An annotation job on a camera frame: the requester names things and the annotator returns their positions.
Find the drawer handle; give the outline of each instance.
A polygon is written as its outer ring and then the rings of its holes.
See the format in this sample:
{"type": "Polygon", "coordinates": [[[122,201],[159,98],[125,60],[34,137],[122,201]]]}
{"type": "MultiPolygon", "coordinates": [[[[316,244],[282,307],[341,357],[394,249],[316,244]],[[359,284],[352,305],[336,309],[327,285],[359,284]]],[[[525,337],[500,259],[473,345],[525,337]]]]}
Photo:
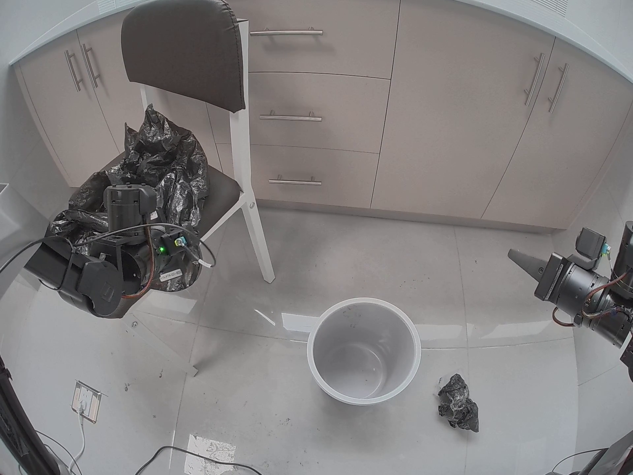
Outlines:
{"type": "Polygon", "coordinates": [[[268,27],[263,30],[255,30],[251,32],[251,37],[260,36],[322,36],[323,30],[315,30],[313,27],[307,30],[269,30],[268,27]]]}
{"type": "Polygon", "coordinates": [[[92,83],[92,87],[94,89],[99,88],[97,84],[97,80],[101,77],[100,74],[94,75],[94,70],[92,69],[92,64],[90,63],[90,57],[88,53],[92,51],[91,47],[85,47],[85,44],[81,45],[81,54],[83,56],[83,62],[85,63],[85,67],[88,70],[88,77],[90,78],[90,82],[92,83]]]}
{"type": "Polygon", "coordinates": [[[321,122],[323,121],[321,116],[315,116],[310,111],[308,116],[293,116],[293,115],[276,115],[274,111],[271,111],[268,115],[259,115],[260,120],[286,120],[289,122],[321,122]]]}
{"type": "Polygon", "coordinates": [[[524,92],[526,92],[526,95],[527,95],[526,106],[530,105],[530,101],[532,100],[532,95],[534,95],[534,89],[536,88],[536,83],[539,80],[539,75],[541,74],[541,69],[543,68],[543,62],[545,61],[545,54],[542,52],[541,56],[539,56],[538,58],[534,56],[534,59],[537,62],[539,62],[539,64],[536,67],[536,72],[534,72],[534,78],[532,78],[532,84],[530,85],[530,89],[524,90],[524,92]]]}
{"type": "Polygon", "coordinates": [[[66,63],[68,64],[68,69],[70,69],[70,75],[73,77],[73,83],[75,83],[75,89],[77,91],[81,91],[81,86],[79,86],[79,83],[81,83],[83,81],[83,79],[77,79],[77,74],[75,73],[75,67],[73,67],[73,63],[70,61],[70,59],[75,56],[75,53],[70,53],[68,52],[68,50],[66,50],[64,52],[64,55],[66,55],[66,63]]]}
{"type": "Polygon", "coordinates": [[[320,181],[315,181],[315,177],[311,177],[310,181],[302,181],[300,179],[281,179],[281,174],[277,176],[277,179],[269,179],[269,183],[274,185],[314,185],[321,186],[320,181]]]}
{"type": "Polygon", "coordinates": [[[558,102],[558,97],[560,97],[560,92],[563,89],[563,83],[565,82],[565,78],[567,77],[567,71],[569,70],[569,64],[566,63],[565,67],[558,67],[558,70],[563,74],[560,76],[560,81],[558,82],[558,88],[556,88],[556,93],[554,93],[554,98],[548,97],[548,100],[551,102],[550,106],[550,114],[554,112],[554,108],[556,107],[556,102],[558,102]]]}

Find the outlet cover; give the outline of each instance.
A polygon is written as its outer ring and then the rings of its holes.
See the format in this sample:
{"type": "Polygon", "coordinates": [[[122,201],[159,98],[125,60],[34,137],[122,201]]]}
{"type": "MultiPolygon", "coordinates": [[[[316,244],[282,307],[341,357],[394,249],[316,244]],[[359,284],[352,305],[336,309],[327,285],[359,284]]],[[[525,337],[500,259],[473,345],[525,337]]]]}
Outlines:
{"type": "Polygon", "coordinates": [[[91,421],[91,423],[96,423],[99,405],[101,404],[101,393],[98,390],[93,389],[91,386],[77,380],[75,384],[75,393],[73,394],[73,410],[79,413],[79,410],[82,408],[82,403],[85,405],[82,415],[91,421]]]}

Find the garbage bag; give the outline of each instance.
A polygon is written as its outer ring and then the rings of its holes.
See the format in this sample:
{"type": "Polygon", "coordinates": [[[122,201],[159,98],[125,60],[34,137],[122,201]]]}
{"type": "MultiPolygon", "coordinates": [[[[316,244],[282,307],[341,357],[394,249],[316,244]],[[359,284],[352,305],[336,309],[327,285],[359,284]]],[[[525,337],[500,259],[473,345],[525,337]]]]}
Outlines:
{"type": "MultiPolygon", "coordinates": [[[[68,201],[68,209],[50,223],[47,235],[67,237],[73,243],[83,242],[107,232],[107,212],[103,194],[110,185],[143,184],[156,192],[156,205],[165,221],[188,229],[200,222],[205,198],[209,195],[207,160],[194,134],[168,120],[150,104],[140,129],[125,124],[125,153],[109,169],[95,172],[68,201]]],[[[88,245],[77,251],[88,255],[88,245]]],[[[193,249],[199,255],[199,249],[193,249]]],[[[193,284],[200,266],[184,256],[182,276],[161,282],[158,277],[151,288],[179,291],[193,284]]]]}
{"type": "Polygon", "coordinates": [[[455,373],[437,393],[441,400],[439,416],[446,417],[452,428],[479,432],[479,408],[469,394],[466,382],[455,373]]]}

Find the white trash can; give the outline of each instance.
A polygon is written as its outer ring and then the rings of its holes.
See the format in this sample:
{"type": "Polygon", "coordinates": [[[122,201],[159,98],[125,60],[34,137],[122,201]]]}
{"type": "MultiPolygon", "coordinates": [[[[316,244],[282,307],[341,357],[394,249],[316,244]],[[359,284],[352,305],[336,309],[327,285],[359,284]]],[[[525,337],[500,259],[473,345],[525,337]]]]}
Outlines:
{"type": "Polygon", "coordinates": [[[316,382],[350,405],[373,405],[401,392],[413,380],[421,355],[411,319],[380,299],[348,299],[332,306],[308,338],[316,382]]]}

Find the chair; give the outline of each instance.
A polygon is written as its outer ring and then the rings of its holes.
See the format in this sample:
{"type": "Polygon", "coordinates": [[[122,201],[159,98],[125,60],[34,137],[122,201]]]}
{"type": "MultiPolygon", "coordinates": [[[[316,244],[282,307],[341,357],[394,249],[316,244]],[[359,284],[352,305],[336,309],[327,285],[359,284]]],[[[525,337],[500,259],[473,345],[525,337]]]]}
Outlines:
{"type": "MultiPolygon", "coordinates": [[[[265,281],[275,279],[251,186],[248,104],[248,20],[237,20],[224,0],[152,0],[136,6],[123,20],[121,48],[128,79],[146,86],[202,100],[230,111],[233,176],[209,167],[209,197],[198,226],[207,239],[241,209],[265,281]]],[[[186,127],[186,122],[177,122],[186,127]]],[[[197,370],[182,360],[134,315],[123,317],[145,342],[189,374],[197,370]]]]}

